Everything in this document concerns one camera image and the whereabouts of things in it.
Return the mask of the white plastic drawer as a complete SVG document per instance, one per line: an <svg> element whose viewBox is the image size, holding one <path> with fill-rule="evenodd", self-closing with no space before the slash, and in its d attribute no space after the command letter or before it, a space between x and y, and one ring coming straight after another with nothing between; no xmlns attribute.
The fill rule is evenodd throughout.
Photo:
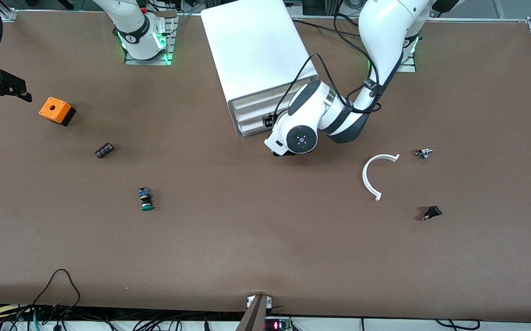
<svg viewBox="0 0 531 331"><path fill-rule="evenodd" d="M241 112L242 109L257 106L261 107L262 104L273 102L274 105L280 101L284 93L288 90L289 84L276 86L257 93L248 94L246 96L235 98L228 101L228 106L236 112Z"/></svg>
<svg viewBox="0 0 531 331"><path fill-rule="evenodd" d="M271 130L271 126L266 126L264 120L267 119L268 115L258 115L256 117L251 117L248 119L237 119L236 120L236 131L238 137L247 137L253 134L257 134L264 131Z"/></svg>
<svg viewBox="0 0 531 331"><path fill-rule="evenodd" d="M260 120L263 116L269 116L274 113L279 100L279 98L275 98L248 104L234 109L233 113L238 122L249 121L252 119Z"/></svg>

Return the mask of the white drawer cabinet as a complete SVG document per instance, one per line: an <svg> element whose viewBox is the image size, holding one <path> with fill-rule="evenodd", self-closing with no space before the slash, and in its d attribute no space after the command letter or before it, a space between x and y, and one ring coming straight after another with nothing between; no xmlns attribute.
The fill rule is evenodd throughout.
<svg viewBox="0 0 531 331"><path fill-rule="evenodd" d="M228 101L289 84L276 106L283 111L301 86L318 79L283 0L236 0L200 16L235 131Z"/></svg>

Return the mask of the green mushroom push button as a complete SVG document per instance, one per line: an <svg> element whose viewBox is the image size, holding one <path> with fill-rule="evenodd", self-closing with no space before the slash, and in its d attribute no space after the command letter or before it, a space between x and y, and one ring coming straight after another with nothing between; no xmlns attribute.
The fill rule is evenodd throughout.
<svg viewBox="0 0 531 331"><path fill-rule="evenodd" d="M154 209L153 197L150 188L139 188L139 199L141 201L141 211L151 211Z"/></svg>

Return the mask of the white semicircular clamp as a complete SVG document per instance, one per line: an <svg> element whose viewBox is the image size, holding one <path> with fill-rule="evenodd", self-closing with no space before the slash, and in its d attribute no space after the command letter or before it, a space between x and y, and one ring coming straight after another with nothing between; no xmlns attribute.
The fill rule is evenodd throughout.
<svg viewBox="0 0 531 331"><path fill-rule="evenodd" d="M378 154L373 157L371 157L366 164L364 164L364 167L362 169L362 181L366 188L366 190L371 193L371 195L374 196L375 201L380 201L382 197L382 193L375 189L370 183L369 177L368 177L368 169L370 167L370 164L373 163L373 161L376 160L388 160L392 163L396 163L398 159L400 158L400 154L391 155L391 154Z"/></svg>

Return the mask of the device with red display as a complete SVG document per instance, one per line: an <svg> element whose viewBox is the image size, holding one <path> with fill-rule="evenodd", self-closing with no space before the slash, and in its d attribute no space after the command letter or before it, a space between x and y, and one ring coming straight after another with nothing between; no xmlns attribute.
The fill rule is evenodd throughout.
<svg viewBox="0 0 531 331"><path fill-rule="evenodd" d="M290 318L268 317L264 319L263 331L293 331Z"/></svg>

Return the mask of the orange button enclosure box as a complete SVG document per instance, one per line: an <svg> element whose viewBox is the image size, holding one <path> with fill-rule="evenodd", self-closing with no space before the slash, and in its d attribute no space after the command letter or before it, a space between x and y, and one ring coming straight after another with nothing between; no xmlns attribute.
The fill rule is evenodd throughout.
<svg viewBox="0 0 531 331"><path fill-rule="evenodd" d="M44 119L62 126L68 126L75 114L70 103L55 97L49 97L38 112Z"/></svg>

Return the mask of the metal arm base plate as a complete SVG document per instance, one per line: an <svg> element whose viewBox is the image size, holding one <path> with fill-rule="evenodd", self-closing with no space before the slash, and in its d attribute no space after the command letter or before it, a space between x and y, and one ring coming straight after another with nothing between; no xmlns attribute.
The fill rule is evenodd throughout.
<svg viewBox="0 0 531 331"><path fill-rule="evenodd" d="M150 34L155 42L154 47L158 52L149 59L136 59L127 52L124 42L121 43L124 49L124 64L146 65L146 66L169 66L173 60L175 41L179 27L178 17L157 17L153 23Z"/></svg>
<svg viewBox="0 0 531 331"><path fill-rule="evenodd" d="M415 39L405 40L405 46L401 63L397 69L400 73L415 73L415 46L418 42L418 37Z"/></svg>

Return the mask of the black square push switch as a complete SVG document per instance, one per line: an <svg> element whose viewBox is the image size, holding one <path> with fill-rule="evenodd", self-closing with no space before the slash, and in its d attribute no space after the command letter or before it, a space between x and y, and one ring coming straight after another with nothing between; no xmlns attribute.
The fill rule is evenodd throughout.
<svg viewBox="0 0 531 331"><path fill-rule="evenodd" d="M436 205L430 206L425 212L425 214L421 216L421 221L426 221L426 220L429 220L430 218L441 216L442 214L443 212L438 206Z"/></svg>

